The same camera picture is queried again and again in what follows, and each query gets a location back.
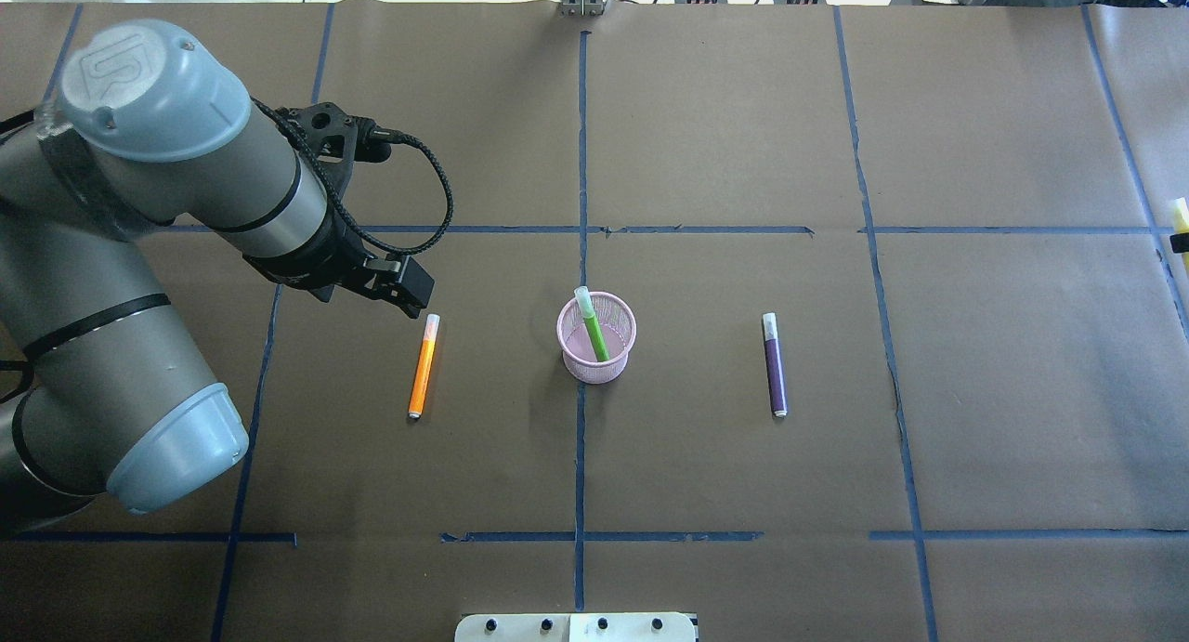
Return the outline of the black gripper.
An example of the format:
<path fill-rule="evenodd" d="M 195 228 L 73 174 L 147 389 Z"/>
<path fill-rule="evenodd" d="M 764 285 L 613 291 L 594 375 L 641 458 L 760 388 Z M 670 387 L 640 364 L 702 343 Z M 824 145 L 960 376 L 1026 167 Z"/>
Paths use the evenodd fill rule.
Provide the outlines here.
<path fill-rule="evenodd" d="M 432 298 L 432 275 L 413 254 L 370 257 L 361 237 L 345 224 L 322 224 L 309 240 L 285 254 L 243 253 L 243 260 L 269 282 L 314 295 L 322 303 L 331 302 L 335 287 L 366 269 L 371 278 L 361 287 L 361 295 L 395 306 L 408 319 L 417 320 Z"/>

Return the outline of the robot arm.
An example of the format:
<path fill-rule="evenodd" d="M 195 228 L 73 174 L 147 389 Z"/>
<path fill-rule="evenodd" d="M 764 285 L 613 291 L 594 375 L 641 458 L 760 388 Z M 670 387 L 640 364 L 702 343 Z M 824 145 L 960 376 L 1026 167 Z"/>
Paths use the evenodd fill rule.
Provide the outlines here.
<path fill-rule="evenodd" d="M 413 147 L 446 209 L 424 243 L 369 234 L 342 203 L 359 160 Z M 137 241 L 189 216 L 254 272 L 328 302 L 335 289 L 416 319 L 417 256 L 453 218 L 421 139 L 334 103 L 272 108 L 174 23 L 117 23 L 71 54 L 55 99 L 4 128 L 4 327 L 21 359 L 4 396 L 4 539 L 111 495 L 152 514 L 241 462 L 229 397 Z"/>

